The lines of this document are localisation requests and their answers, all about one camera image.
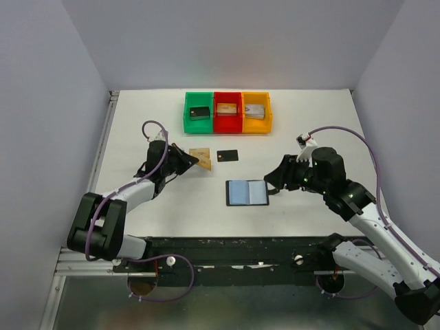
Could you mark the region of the gold credit card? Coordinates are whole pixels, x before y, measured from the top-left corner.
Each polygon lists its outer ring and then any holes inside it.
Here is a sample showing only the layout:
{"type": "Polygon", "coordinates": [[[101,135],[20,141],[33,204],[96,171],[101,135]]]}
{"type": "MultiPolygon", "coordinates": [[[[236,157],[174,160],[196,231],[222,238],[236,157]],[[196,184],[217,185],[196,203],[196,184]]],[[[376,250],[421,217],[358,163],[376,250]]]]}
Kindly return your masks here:
{"type": "Polygon", "coordinates": [[[200,157],[199,161],[197,162],[197,165],[206,169],[207,171],[212,170],[212,162],[211,162],[211,159],[209,159],[209,158],[200,157]]]}
{"type": "Polygon", "coordinates": [[[210,159],[210,149],[209,148],[190,148],[189,154],[197,158],[210,159]]]}

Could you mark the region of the black VIP credit card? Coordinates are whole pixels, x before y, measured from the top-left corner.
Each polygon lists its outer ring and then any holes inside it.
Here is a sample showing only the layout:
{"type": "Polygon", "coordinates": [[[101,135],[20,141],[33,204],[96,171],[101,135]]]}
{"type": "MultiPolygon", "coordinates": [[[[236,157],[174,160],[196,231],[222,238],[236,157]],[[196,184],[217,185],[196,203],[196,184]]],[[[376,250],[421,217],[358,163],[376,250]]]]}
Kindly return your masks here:
{"type": "Polygon", "coordinates": [[[239,155],[236,149],[217,151],[218,162],[236,162],[238,160],[239,160],[239,155]]]}

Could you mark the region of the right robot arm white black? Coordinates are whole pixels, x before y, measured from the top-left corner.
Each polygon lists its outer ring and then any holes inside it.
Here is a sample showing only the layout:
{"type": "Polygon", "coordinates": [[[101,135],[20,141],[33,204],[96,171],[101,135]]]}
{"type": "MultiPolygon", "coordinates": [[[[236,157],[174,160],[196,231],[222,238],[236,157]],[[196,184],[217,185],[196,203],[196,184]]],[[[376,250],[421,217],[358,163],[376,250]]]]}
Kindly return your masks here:
{"type": "Polygon", "coordinates": [[[331,259],[386,292],[407,319],[425,325],[439,313],[439,262],[384,214],[379,200],[363,185],[347,179],[344,160],[333,148],[318,147],[307,161],[285,155],[264,180],[276,192],[303,190],[322,195],[330,211],[362,232],[385,261],[337,234],[327,239],[331,259]]]}

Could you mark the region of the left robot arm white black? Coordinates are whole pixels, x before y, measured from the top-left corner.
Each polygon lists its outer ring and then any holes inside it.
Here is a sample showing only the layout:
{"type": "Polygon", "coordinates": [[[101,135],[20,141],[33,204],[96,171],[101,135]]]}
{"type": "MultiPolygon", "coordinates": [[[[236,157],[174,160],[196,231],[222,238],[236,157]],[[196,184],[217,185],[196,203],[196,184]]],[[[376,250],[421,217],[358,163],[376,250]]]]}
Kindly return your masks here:
{"type": "Polygon", "coordinates": [[[68,237],[67,247],[90,259],[140,260],[147,243],[140,237],[124,233],[127,214],[141,204],[156,198],[170,175],[182,175],[199,162],[177,145],[157,140],[149,144],[146,161],[133,179],[123,187],[99,195],[82,196],[68,237]]]}

